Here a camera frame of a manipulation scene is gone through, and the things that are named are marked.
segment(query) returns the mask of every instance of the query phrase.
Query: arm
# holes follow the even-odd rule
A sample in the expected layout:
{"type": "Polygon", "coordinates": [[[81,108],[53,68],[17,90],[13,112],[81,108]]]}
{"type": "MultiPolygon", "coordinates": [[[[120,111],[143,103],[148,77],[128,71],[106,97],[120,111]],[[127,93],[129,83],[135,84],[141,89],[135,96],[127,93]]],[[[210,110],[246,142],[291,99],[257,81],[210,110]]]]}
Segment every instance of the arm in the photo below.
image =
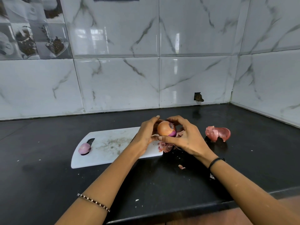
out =
{"type": "MultiPolygon", "coordinates": [[[[159,116],[142,123],[139,132],[118,158],[84,191],[84,195],[110,208],[124,179],[137,159],[143,155],[148,144],[157,137],[159,116]]],[[[57,221],[56,225],[99,225],[107,211],[85,199],[78,198],[57,221]]]]}
{"type": "MultiPolygon", "coordinates": [[[[180,116],[170,117],[167,120],[175,125],[182,124],[185,133],[181,138],[160,136],[159,140],[183,148],[207,168],[214,159],[218,158],[207,146],[195,125],[180,116]]],[[[211,172],[253,224],[300,224],[300,217],[223,160],[217,161],[211,167],[211,172]]]]}

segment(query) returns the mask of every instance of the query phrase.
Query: wall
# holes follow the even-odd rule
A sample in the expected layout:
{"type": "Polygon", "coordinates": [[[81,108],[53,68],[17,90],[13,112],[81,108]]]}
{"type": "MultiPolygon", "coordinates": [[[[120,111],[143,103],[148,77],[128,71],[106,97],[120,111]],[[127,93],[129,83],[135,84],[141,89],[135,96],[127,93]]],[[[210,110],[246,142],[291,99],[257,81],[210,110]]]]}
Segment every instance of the wall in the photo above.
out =
{"type": "Polygon", "coordinates": [[[0,119],[229,102],[249,1],[3,0],[0,119]]]}
{"type": "Polygon", "coordinates": [[[300,127],[300,1],[251,0],[232,103],[300,127]]]}

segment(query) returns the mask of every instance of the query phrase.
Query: tile with coffee cup picture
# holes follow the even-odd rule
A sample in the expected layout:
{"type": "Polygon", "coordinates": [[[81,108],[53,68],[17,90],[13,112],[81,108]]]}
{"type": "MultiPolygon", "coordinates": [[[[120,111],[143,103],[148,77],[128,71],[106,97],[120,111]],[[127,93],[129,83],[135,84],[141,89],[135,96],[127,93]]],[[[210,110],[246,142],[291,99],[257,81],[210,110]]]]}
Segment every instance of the tile with coffee cup picture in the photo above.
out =
{"type": "Polygon", "coordinates": [[[60,0],[42,0],[45,16],[48,23],[64,23],[60,0]]]}
{"type": "Polygon", "coordinates": [[[0,60],[22,59],[10,23],[0,23],[0,60]]]}
{"type": "Polygon", "coordinates": [[[22,59],[40,59],[30,25],[24,23],[12,23],[11,27],[22,59]]]}
{"type": "Polygon", "coordinates": [[[30,24],[41,59],[72,58],[65,24],[30,24]]]}
{"type": "Polygon", "coordinates": [[[41,0],[3,0],[11,23],[47,22],[41,0]]]}
{"type": "Polygon", "coordinates": [[[9,23],[3,0],[0,0],[0,23],[9,23]]]}

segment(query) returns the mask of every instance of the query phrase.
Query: black countertop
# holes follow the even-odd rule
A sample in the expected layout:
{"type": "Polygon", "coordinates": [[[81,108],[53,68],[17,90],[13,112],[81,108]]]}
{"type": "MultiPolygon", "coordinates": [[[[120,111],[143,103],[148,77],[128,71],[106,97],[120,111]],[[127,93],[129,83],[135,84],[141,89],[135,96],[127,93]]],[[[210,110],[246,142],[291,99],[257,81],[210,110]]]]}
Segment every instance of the black countertop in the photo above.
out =
{"type": "MultiPolygon", "coordinates": [[[[300,193],[300,129],[231,104],[0,121],[0,224],[54,224],[108,166],[71,169],[80,140],[156,115],[181,115],[203,136],[210,125],[230,129],[226,143],[209,143],[217,155],[276,198],[300,193]]],[[[159,223],[233,207],[199,161],[172,150],[136,162],[107,222],[159,223]]]]}

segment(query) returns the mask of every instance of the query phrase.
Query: person's left arm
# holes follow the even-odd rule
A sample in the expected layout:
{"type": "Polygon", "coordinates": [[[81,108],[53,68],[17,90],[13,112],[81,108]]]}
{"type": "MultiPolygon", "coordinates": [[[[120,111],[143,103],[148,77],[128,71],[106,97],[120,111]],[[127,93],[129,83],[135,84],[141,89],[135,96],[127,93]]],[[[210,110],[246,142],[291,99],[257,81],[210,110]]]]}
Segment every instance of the person's left arm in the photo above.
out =
{"type": "MultiPolygon", "coordinates": [[[[142,156],[162,120],[159,116],[142,123],[139,132],[118,158],[84,191],[83,195],[110,208],[130,169],[142,156]]],[[[83,198],[78,198],[57,221],[56,225],[103,224],[107,211],[83,198]]]]}

